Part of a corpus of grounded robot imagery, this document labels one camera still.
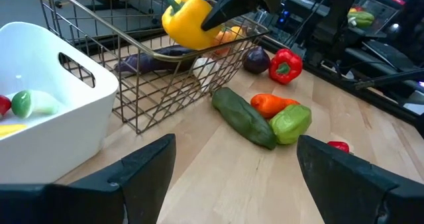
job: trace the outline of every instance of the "white plastic bin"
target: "white plastic bin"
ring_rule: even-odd
[[[90,71],[89,87],[65,70],[59,53]],[[0,29],[0,94],[45,91],[63,104],[56,115],[18,119],[9,110],[0,125],[28,127],[0,138],[0,183],[54,182],[101,149],[118,88],[116,77],[47,29],[9,23]]]

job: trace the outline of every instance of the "green fruit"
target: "green fruit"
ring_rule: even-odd
[[[289,105],[270,121],[279,144],[295,143],[311,123],[312,112],[303,105]]]
[[[13,114],[22,119],[28,118],[34,109],[34,104],[31,98],[32,96],[29,90],[16,93],[16,95],[12,98]]]
[[[375,20],[372,14],[365,11],[350,12],[347,14],[347,17],[348,19],[354,17],[358,28],[369,27]]]
[[[270,150],[276,147],[276,136],[268,122],[230,88],[218,89],[213,94],[212,106],[235,131],[250,142]]]

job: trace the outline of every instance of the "purple eggplant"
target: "purple eggplant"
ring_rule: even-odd
[[[166,48],[156,49],[155,52],[168,55],[168,56],[182,56],[185,54],[189,54],[190,52],[194,52],[195,50],[184,48],[180,45],[173,45]],[[165,62],[161,60],[154,59],[152,56],[147,55],[145,53],[142,54],[134,54],[127,56],[124,61],[118,62],[115,64],[114,70],[116,72],[130,72],[132,74],[136,73],[137,70],[137,57],[139,57],[140,64],[138,66],[139,72],[141,74],[146,74],[152,71],[160,71],[160,70],[169,70],[175,71],[178,66],[178,62]],[[180,67],[178,68],[179,72],[188,71],[193,65],[196,57],[184,60],[181,62]]]
[[[253,74],[265,72],[271,64],[271,59],[262,47],[257,46],[243,54],[243,67]]]

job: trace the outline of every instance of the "metal wire basket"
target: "metal wire basket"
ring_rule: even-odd
[[[236,40],[171,56],[157,50],[175,45],[161,27],[160,18],[168,7],[163,0],[40,0],[40,3],[51,32],[118,77],[119,92],[113,112],[137,134],[227,83],[242,66],[242,55],[268,32],[253,20],[238,17],[225,23],[225,28],[239,26],[244,31],[236,35]],[[136,66],[131,66],[126,58],[134,55]],[[144,72],[144,58],[140,55],[149,61],[171,63],[173,68]],[[82,66],[65,54],[61,54],[61,61],[69,72],[87,85],[95,86],[95,80]],[[189,69],[183,69],[182,65],[188,62]],[[130,66],[131,73],[122,66]]]

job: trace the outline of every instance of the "pepper stem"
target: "pepper stem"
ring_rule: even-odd
[[[181,9],[181,5],[177,3],[175,0],[166,0],[168,4],[171,5],[172,9],[174,10],[174,13],[177,13]]]
[[[278,74],[288,74],[290,72],[290,66],[287,64],[287,62],[283,62],[278,66],[278,69],[276,70]]]

